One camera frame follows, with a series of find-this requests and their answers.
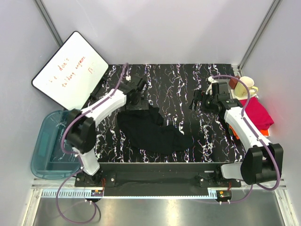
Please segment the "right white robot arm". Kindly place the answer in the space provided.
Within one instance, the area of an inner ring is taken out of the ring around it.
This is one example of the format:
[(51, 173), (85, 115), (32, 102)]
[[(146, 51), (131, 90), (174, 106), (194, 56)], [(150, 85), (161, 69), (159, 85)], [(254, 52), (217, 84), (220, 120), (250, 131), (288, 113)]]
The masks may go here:
[(214, 174), (214, 182), (225, 186), (231, 179), (243, 180), (248, 185), (275, 181), (278, 187), (282, 173), (283, 148), (271, 143), (252, 123), (242, 103), (231, 98), (224, 81), (214, 81), (207, 90), (195, 90), (191, 109), (200, 104), (205, 113), (218, 114), (236, 132), (246, 150), (242, 162), (223, 164)]

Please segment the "black t-shirt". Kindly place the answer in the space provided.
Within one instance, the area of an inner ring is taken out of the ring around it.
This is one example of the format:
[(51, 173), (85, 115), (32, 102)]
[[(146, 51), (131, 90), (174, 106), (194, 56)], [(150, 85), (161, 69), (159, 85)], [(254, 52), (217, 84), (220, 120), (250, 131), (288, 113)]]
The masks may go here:
[(148, 152), (171, 155), (194, 146), (193, 139), (173, 125), (164, 125), (159, 108), (149, 105), (147, 110), (121, 111), (117, 124), (131, 146)]

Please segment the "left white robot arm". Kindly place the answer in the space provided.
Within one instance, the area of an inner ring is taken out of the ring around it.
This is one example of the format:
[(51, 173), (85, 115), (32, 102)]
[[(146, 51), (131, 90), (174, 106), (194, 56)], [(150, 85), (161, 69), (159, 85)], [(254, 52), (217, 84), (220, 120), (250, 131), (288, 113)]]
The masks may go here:
[(143, 95), (147, 89), (147, 81), (137, 75), (127, 76), (124, 83), (107, 95), (82, 110), (73, 109), (67, 121), (67, 128), (61, 140), (71, 145), (71, 153), (79, 158), (80, 169), (86, 173), (85, 181), (91, 186), (100, 184), (102, 178), (98, 172), (100, 165), (96, 159), (96, 128), (112, 112), (123, 107), (129, 110), (147, 110), (148, 101)]

